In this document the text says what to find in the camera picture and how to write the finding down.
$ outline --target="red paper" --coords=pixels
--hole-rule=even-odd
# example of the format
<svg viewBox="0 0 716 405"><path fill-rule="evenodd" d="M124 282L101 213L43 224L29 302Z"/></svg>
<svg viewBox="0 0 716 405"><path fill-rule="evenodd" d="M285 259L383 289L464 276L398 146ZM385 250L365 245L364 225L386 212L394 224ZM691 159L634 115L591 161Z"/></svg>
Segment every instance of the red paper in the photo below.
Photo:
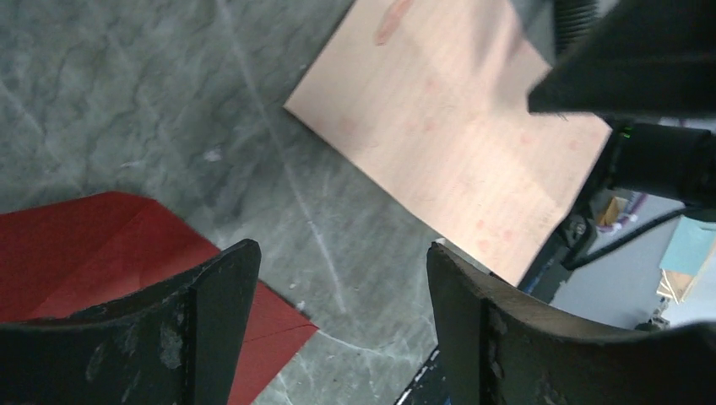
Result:
<svg viewBox="0 0 716 405"><path fill-rule="evenodd" d="M0 322L65 317L217 253L155 200L120 192L0 215ZM249 404L316 330L259 282L229 404Z"/></svg>

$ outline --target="worn black plastic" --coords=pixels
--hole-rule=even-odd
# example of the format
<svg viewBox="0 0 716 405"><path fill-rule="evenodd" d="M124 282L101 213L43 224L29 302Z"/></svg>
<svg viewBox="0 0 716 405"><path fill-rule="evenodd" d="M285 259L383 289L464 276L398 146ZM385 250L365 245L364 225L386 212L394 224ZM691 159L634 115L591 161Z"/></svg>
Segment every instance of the worn black plastic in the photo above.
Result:
<svg viewBox="0 0 716 405"><path fill-rule="evenodd" d="M581 40L599 17L599 0L555 0L555 48L559 57Z"/></svg>
<svg viewBox="0 0 716 405"><path fill-rule="evenodd" d="M244 240L68 318L0 325L0 402L226 403L260 260Z"/></svg>
<svg viewBox="0 0 716 405"><path fill-rule="evenodd" d="M549 307L444 246L427 257L452 405L712 403L716 326L629 331Z"/></svg>
<svg viewBox="0 0 716 405"><path fill-rule="evenodd" d="M621 0L529 95L532 112L716 116L716 2Z"/></svg>

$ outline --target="pink paper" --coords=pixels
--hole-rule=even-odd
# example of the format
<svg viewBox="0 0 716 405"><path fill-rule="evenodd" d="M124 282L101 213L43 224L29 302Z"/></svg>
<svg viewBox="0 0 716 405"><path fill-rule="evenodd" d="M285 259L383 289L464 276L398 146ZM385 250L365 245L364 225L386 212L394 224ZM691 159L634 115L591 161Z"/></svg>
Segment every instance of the pink paper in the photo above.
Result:
<svg viewBox="0 0 716 405"><path fill-rule="evenodd" d="M507 0L357 0L285 108L516 285L608 134L527 113L547 70Z"/></svg>

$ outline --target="black cable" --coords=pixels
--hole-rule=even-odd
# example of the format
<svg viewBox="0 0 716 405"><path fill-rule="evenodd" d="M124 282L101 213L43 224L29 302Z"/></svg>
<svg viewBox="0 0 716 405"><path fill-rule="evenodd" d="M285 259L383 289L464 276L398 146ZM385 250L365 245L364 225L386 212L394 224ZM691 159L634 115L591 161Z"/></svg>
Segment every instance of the black cable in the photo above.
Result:
<svg viewBox="0 0 716 405"><path fill-rule="evenodd" d="M635 240L639 236L649 232L650 230L653 230L657 226L669 222L672 219L676 217L680 217L681 215L685 213L691 213L694 211L697 211L699 208L694 207L685 207L681 209L677 209L675 211L672 211L670 213L665 213L664 215L661 215L660 217L656 217L650 221L648 221L646 224L636 228L626 236L622 236L617 241L610 243L607 246L602 247L601 249L598 249L592 253L589 253L587 256L584 256L580 259L577 259L573 262L565 263L564 268L569 271L577 270L580 267L584 267L591 262L597 261L601 259L602 257L610 254L611 252L622 248L627 243L631 242L632 240Z"/></svg>

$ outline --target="table surface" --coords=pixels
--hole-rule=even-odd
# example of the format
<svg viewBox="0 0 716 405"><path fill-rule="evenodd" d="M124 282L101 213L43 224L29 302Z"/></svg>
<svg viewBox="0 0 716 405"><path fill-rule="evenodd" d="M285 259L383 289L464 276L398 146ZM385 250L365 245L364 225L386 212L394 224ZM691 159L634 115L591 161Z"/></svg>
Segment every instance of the table surface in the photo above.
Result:
<svg viewBox="0 0 716 405"><path fill-rule="evenodd" d="M439 235L281 108L350 3L0 5L0 213L120 190L257 240L321 328L258 404L392 403L437 344ZM551 54L549 4L514 3Z"/></svg>

